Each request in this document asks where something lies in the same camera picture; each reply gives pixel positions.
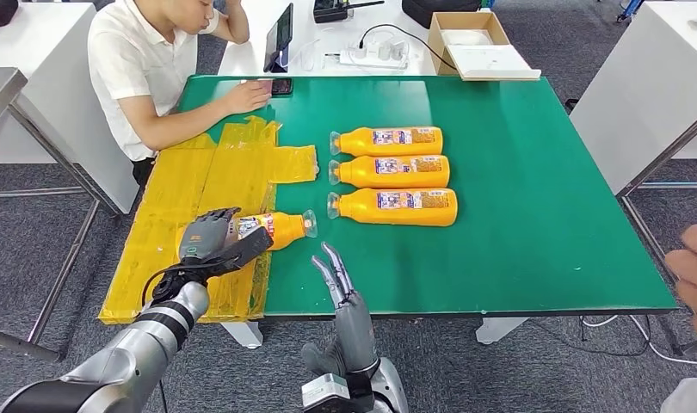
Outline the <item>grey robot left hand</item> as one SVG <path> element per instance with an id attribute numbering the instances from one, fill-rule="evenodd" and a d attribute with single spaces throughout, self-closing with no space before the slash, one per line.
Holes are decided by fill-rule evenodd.
<path id="1" fill-rule="evenodd" d="M 224 247 L 231 221 L 239 206 L 203 213 L 188 224 L 178 245 L 181 264 L 203 263 L 214 258 Z"/>

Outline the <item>seated person's right hand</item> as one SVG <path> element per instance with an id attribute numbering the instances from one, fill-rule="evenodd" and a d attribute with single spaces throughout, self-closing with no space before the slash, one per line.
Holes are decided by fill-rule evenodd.
<path id="1" fill-rule="evenodd" d="M 271 87 L 262 81 L 250 80 L 233 87 L 223 96 L 226 115 L 243 114 L 264 107 L 272 97 Z"/>

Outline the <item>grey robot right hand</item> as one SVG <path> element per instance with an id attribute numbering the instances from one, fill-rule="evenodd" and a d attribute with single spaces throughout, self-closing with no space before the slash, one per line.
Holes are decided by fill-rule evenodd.
<path id="1" fill-rule="evenodd" d="M 366 302 L 355 289 L 348 270 L 336 249 L 326 242 L 322 251 L 329 257 L 325 263 L 313 256 L 311 263 L 321 273 L 335 309 L 336 335 L 325 349 L 313 342 L 301 349 L 306 367 L 317 375 L 334 373 L 342 377 L 373 368 L 379 357 L 376 351 L 373 323 Z"/>

